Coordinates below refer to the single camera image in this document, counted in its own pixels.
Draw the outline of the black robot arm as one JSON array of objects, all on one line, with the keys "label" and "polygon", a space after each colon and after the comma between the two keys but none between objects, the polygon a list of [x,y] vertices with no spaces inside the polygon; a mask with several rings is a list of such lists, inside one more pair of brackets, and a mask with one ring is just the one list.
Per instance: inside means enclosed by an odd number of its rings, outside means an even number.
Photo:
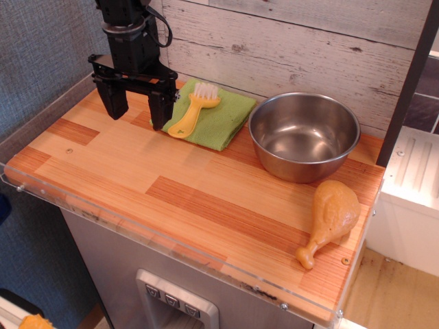
[{"label": "black robot arm", "polygon": [[161,130],[172,118],[178,94],[177,73],[160,61],[173,35],[160,42],[156,22],[164,18],[149,1],[97,1],[96,6],[110,54],[93,54],[88,61],[108,115],[120,119],[129,108],[126,93],[138,93],[147,96],[153,128]]}]

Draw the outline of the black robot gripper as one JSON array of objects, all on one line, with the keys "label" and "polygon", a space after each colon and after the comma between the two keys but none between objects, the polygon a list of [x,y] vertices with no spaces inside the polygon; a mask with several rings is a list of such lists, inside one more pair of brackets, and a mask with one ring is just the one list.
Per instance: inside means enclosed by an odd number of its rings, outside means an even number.
[{"label": "black robot gripper", "polygon": [[159,59],[160,47],[149,35],[108,35],[110,54],[92,54],[97,91],[108,115],[120,119],[128,111],[126,91],[148,95],[152,126],[161,130],[173,116],[177,73]]}]

